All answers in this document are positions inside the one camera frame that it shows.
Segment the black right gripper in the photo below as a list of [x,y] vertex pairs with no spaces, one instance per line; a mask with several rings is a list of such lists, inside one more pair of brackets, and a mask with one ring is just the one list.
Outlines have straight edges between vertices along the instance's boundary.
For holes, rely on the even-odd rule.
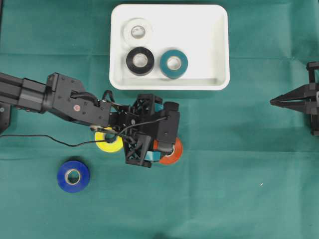
[[[273,106],[291,109],[294,111],[301,112],[303,114],[311,114],[311,134],[313,136],[319,135],[319,84],[316,83],[315,78],[315,71],[318,69],[318,61],[309,62],[307,64],[309,84],[302,85],[288,93],[285,93],[270,100],[270,104]],[[311,110],[309,109],[309,102],[295,101],[306,99],[309,89],[311,91],[314,91],[314,93],[310,96],[310,102],[314,103],[314,108],[312,108]]]

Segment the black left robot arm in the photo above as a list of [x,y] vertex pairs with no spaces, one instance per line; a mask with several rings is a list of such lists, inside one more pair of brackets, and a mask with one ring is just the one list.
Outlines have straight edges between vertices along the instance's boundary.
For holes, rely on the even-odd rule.
[[113,134],[124,140],[125,162],[150,168],[146,160],[153,151],[156,139],[153,132],[143,127],[158,125],[165,119],[164,112],[155,112],[155,104],[162,99],[153,94],[139,94],[132,106],[117,104],[111,91],[102,99],[86,92],[81,81],[59,73],[48,76],[45,84],[27,78],[0,75],[0,131],[10,125],[11,107],[27,112],[49,112],[65,121],[85,125],[92,131]]

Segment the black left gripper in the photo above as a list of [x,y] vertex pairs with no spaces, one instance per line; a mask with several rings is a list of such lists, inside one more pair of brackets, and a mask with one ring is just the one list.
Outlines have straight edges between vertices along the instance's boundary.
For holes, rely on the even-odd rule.
[[151,161],[160,161],[161,153],[149,151],[155,139],[151,129],[163,110],[162,98],[154,94],[139,94],[133,105],[125,110],[126,121],[122,133],[125,162],[130,165],[151,167]]

